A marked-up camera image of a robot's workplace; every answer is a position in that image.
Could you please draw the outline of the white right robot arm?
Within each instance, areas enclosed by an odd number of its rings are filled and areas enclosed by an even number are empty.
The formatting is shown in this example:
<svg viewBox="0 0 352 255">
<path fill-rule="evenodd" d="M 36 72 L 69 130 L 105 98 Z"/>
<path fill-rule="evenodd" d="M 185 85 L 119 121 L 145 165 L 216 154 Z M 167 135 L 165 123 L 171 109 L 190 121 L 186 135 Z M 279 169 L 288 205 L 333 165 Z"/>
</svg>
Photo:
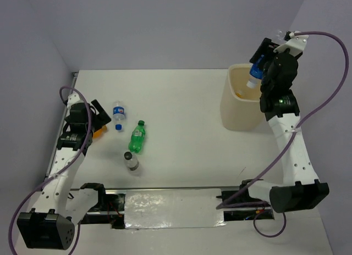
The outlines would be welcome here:
<svg viewBox="0 0 352 255">
<path fill-rule="evenodd" d="M 300 109 L 291 90 L 305 45 L 304 37 L 282 45 L 264 38 L 250 59 L 262 74 L 260 110 L 281 151 L 276 160 L 282 162 L 283 182 L 273 184 L 260 178 L 243 181 L 239 200 L 245 206 L 260 199 L 277 213 L 309 210 L 329 194 L 328 184 L 320 182 L 309 159 L 299 127 Z"/>
</svg>

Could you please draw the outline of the small bottle yellow cap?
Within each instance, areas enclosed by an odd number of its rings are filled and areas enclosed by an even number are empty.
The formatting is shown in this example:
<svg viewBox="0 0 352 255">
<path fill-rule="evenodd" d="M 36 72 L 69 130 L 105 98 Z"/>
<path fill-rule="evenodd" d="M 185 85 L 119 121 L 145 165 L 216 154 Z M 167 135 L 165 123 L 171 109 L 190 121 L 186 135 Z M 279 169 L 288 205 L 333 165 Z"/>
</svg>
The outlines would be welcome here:
<svg viewBox="0 0 352 255">
<path fill-rule="evenodd" d="M 245 92 L 242 90 L 235 91 L 235 94 L 236 94 L 236 96 L 238 96 L 239 98 L 242 98 L 242 99 L 245 97 Z"/>
</svg>

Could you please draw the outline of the clear bottle blue label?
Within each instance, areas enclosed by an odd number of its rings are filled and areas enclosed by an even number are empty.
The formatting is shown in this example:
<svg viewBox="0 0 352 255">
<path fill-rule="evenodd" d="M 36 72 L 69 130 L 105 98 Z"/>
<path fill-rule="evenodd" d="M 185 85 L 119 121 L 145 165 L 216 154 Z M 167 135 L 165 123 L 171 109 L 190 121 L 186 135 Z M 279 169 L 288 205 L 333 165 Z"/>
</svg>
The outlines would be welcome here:
<svg viewBox="0 0 352 255">
<path fill-rule="evenodd" d="M 285 43 L 284 41 L 284 36 L 285 33 L 281 30 L 277 30 L 272 34 L 271 37 L 269 37 L 273 42 L 278 43 L 279 45 Z M 257 63 L 252 64 L 250 71 L 249 71 L 249 79 L 246 84 L 248 88 L 255 88 L 260 80 L 262 79 L 262 74 L 263 74 L 263 67 L 265 63 L 273 58 L 271 57 L 264 57 L 260 58 Z"/>
</svg>

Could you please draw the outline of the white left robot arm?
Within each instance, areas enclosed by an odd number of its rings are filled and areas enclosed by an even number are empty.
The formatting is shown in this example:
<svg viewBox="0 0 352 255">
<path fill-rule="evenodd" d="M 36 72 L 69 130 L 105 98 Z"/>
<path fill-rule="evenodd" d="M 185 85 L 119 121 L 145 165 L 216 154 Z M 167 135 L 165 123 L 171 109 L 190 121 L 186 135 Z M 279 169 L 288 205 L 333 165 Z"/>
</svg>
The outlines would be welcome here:
<svg viewBox="0 0 352 255">
<path fill-rule="evenodd" d="M 73 243 L 75 228 L 91 209 L 102 210 L 108 203 L 103 184 L 86 182 L 73 198 L 70 190 L 95 131 L 111 122 L 97 100 L 85 105 L 68 102 L 66 131 L 58 138 L 54 165 L 48 184 L 29 212 L 21 212 L 16 224 L 30 249 L 67 250 Z"/>
</svg>

